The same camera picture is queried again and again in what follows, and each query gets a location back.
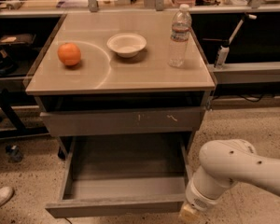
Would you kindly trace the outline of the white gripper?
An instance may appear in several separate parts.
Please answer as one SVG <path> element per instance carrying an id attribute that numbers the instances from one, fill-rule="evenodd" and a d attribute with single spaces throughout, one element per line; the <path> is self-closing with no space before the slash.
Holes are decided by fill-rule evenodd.
<path id="1" fill-rule="evenodd" d="M 187 203 L 183 203 L 179 211 L 179 219 L 192 223 L 199 219 L 199 211 L 215 206 L 221 197 L 221 186 L 214 181 L 191 179 L 186 187 Z"/>

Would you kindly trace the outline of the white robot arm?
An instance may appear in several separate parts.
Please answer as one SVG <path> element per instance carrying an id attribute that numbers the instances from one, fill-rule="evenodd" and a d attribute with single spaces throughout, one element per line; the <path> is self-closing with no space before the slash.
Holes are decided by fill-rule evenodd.
<path id="1" fill-rule="evenodd" d="M 199 162 L 180 209 L 179 217 L 186 223 L 215 206 L 222 194 L 239 182 L 280 197 L 280 160 L 258 155 L 246 140 L 209 141 L 199 151 Z"/>

